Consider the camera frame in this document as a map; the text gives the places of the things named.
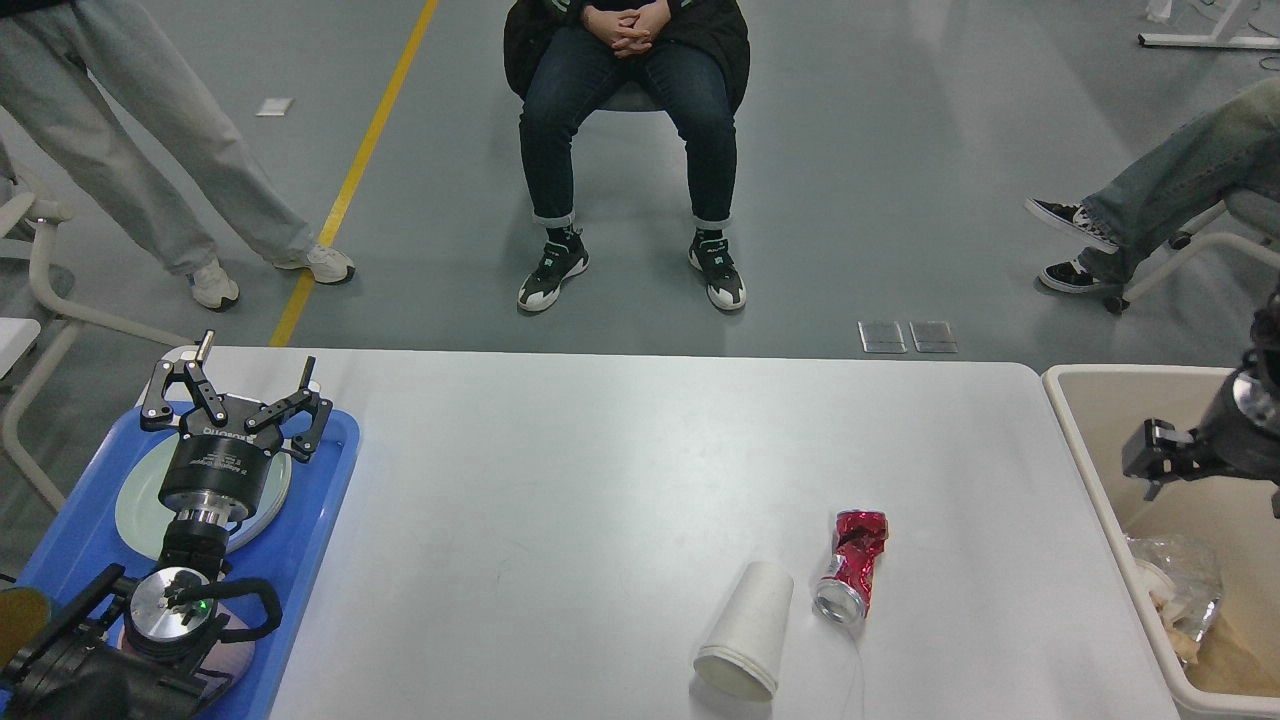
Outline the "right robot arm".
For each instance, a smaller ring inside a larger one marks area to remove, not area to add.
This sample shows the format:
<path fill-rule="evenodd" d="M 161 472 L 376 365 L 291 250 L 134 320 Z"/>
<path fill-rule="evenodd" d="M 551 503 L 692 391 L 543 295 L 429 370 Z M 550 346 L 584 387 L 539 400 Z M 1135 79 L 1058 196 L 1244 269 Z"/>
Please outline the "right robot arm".
<path fill-rule="evenodd" d="M 1125 477 L 1148 483 L 1144 500 L 1176 480 L 1235 477 L 1279 484 L 1279 290 L 1254 313 L 1253 347 L 1220 386 L 1198 427 L 1148 418 L 1123 448 Z"/>

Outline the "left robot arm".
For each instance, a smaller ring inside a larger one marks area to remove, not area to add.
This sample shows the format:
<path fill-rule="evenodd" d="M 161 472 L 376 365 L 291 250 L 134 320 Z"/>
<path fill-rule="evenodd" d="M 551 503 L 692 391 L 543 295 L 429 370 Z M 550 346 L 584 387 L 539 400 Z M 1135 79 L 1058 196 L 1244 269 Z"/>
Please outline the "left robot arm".
<path fill-rule="evenodd" d="M 273 462 L 308 462 L 333 405 L 315 357 L 289 395 L 264 402 L 215 389 L 214 334 L 192 359 L 161 360 L 138 410 L 142 432 L 175 447 L 156 493 L 170 519 L 154 565 L 110 562 L 15 647 L 3 667 L 8 719 L 192 719 L 237 682 L 219 650 L 251 650 L 284 620 L 273 580 L 236 577 L 234 528 L 256 516 Z"/>

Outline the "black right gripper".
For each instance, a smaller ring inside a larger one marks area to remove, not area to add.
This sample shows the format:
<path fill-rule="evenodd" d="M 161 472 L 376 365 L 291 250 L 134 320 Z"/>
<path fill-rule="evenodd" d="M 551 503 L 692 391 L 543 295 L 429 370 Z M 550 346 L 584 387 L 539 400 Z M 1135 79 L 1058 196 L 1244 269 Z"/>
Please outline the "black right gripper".
<path fill-rule="evenodd" d="M 1211 475 L 1279 484 L 1279 439 L 1257 427 L 1228 395 L 1216 395 L 1190 430 L 1148 418 L 1123 447 L 1123 474 L 1147 482 L 1144 501 L 1176 480 Z"/>

